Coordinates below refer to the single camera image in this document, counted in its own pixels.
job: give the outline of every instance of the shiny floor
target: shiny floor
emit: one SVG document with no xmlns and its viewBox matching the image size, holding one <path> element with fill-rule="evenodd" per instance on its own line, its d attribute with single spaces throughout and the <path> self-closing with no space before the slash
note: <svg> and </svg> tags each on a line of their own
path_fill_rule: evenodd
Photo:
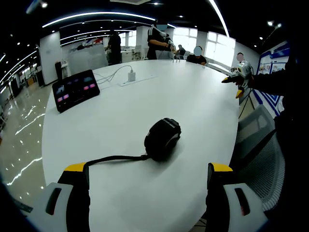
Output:
<svg viewBox="0 0 309 232">
<path fill-rule="evenodd" d="M 52 86 L 39 87 L 37 83 L 23 88 L 4 108 L 7 118 L 1 133 L 0 174 L 11 196 L 26 205 L 33 201 L 46 186 L 42 166 L 42 129 L 45 107 Z M 248 101 L 240 119 L 253 111 Z M 205 231 L 202 219 L 190 232 Z"/>
</svg>

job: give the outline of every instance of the black strap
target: black strap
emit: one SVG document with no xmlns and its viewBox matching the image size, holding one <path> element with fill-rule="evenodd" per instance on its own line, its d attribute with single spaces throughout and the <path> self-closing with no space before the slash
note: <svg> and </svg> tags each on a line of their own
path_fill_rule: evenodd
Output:
<svg viewBox="0 0 309 232">
<path fill-rule="evenodd" d="M 132 160 L 132 161 L 139 161 L 139 160 L 147 160 L 150 157 L 148 155 L 142 155 L 142 156 L 108 156 L 100 159 L 95 159 L 92 161 L 88 161 L 86 163 L 87 166 L 94 165 L 96 163 L 105 162 L 105 161 L 111 161 L 111 160 Z"/>
<path fill-rule="evenodd" d="M 275 132 L 276 129 L 268 133 L 243 159 L 241 159 L 238 163 L 235 163 L 231 168 L 234 171 L 237 171 L 246 167 L 266 146 L 266 144 L 269 142 Z"/>
</svg>

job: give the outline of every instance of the ceiling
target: ceiling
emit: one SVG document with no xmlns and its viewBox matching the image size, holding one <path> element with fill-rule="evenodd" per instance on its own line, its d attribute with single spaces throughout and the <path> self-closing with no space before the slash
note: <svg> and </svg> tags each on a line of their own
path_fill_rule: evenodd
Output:
<svg viewBox="0 0 309 232">
<path fill-rule="evenodd" d="M 34 52 L 36 44 L 40 43 L 40 38 L 52 33 L 53 30 L 59 30 L 61 38 L 65 38 L 97 30 L 136 29 L 137 26 L 153 23 L 153 21 L 144 18 L 105 14 L 71 18 L 42 28 L 46 23 L 69 15 L 102 11 L 123 12 L 156 19 L 163 18 L 169 24 L 177 27 L 195 28 L 197 26 L 201 31 L 225 34 L 222 23 L 208 0 L 194 0 L 187 4 L 181 3 L 186 1 L 179 0 L 151 0 L 141 5 L 110 2 L 109 0 L 46 0 L 48 6 L 45 9 L 39 6 L 33 13 L 26 14 L 26 9 L 31 2 L 31 0 L 16 0 L 3 3 L 2 10 L 6 14 L 0 15 L 2 22 L 0 58 L 3 53 L 6 54 L 6 57 L 0 63 L 0 79 L 2 79 L 4 71 L 10 70 L 18 62 L 18 58 L 21 60 Z M 256 4 L 252 1 L 247 4 L 239 0 L 216 0 L 230 37 L 258 53 L 262 53 L 284 41 L 286 37 L 283 30 L 278 29 L 272 33 L 274 27 L 267 25 L 269 20 L 274 20 L 275 24 L 282 21 L 278 0 L 255 2 Z M 21 65 L 27 66 L 29 62 L 39 61 L 29 57 Z"/>
</svg>

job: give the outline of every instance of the oval table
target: oval table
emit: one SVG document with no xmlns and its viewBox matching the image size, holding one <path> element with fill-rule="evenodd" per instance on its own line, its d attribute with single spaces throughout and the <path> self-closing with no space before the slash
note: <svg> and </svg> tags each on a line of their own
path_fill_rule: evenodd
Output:
<svg viewBox="0 0 309 232">
<path fill-rule="evenodd" d="M 46 184 L 75 163 L 145 153 L 158 120 L 179 122 L 182 134 L 168 162 L 111 161 L 89 169 L 91 231 L 188 232 L 206 211 L 209 162 L 229 164 L 238 126 L 237 87 L 220 72 L 186 61 L 145 60 L 94 70 L 96 79 L 131 65 L 99 85 L 99 96 L 60 114 L 51 93 L 42 136 Z"/>
</svg>

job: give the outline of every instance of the charger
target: charger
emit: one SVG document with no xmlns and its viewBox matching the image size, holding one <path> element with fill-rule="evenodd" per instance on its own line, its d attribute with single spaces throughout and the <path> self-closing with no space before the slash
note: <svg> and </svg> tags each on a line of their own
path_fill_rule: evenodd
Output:
<svg viewBox="0 0 309 232">
<path fill-rule="evenodd" d="M 129 72 L 129 73 L 127 74 L 127 81 L 128 81 L 128 82 L 135 81 L 135 80 L 136 80 L 135 74 L 136 74 L 136 73 L 133 71 L 133 69 L 131 69 L 131 72 Z"/>
</svg>

